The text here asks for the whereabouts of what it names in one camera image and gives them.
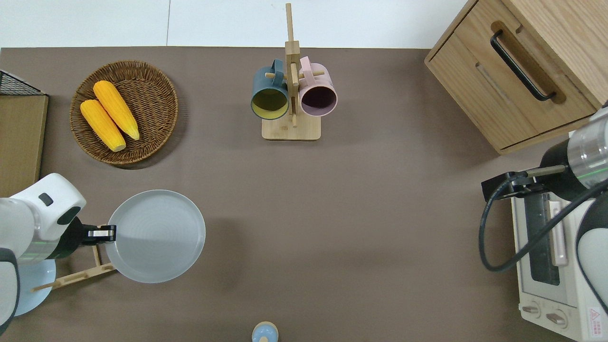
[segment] yellow corn cob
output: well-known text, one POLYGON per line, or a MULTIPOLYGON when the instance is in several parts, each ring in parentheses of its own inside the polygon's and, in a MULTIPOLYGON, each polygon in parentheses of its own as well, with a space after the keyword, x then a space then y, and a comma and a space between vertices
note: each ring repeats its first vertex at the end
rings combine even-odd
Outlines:
POLYGON ((85 117, 95 134, 106 144, 110 150, 118 152, 126 147, 125 138, 122 137, 114 121, 99 101, 86 100, 80 104, 80 112, 85 117))
POLYGON ((137 122, 116 87, 111 82, 98 81, 93 92, 116 125, 134 140, 139 140, 137 122))

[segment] round woven tray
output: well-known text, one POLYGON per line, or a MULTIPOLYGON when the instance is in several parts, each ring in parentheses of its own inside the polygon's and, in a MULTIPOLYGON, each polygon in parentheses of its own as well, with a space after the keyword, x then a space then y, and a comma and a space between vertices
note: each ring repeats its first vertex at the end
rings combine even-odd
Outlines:
POLYGON ((142 61, 117 61, 104 65, 78 87, 70 107, 70 128, 80 147, 98 161, 127 165, 157 152, 171 136, 178 118, 175 88, 162 71, 142 61), (99 80, 112 82, 137 121, 139 140, 124 132, 126 147, 112 152, 93 132, 80 112, 80 104, 94 99, 93 85, 99 80))

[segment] warning label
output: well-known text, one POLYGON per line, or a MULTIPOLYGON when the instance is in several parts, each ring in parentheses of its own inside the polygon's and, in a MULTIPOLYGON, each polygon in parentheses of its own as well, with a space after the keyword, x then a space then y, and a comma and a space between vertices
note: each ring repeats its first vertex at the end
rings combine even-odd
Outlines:
POLYGON ((589 329, 591 337, 602 337, 602 309, 599 307, 589 308, 589 329))

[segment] toaster oven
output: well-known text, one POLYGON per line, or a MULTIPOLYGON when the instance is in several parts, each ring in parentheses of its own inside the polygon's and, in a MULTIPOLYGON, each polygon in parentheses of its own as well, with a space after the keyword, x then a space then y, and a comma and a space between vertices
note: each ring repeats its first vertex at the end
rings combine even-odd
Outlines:
MULTIPOLYGON (((608 341, 608 318, 584 279, 576 259, 578 226, 592 201, 586 201, 555 226, 517 263, 522 318, 576 341, 608 341)), ((511 199, 515 247, 568 202, 551 192, 511 199)))

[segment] wooden cabinet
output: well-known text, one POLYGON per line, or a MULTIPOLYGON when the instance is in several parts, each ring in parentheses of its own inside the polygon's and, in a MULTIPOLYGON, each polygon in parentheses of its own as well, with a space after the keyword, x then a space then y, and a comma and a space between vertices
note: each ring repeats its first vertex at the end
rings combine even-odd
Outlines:
POLYGON ((470 0, 425 63, 509 153, 577 129, 608 100, 607 13, 608 0, 470 0))

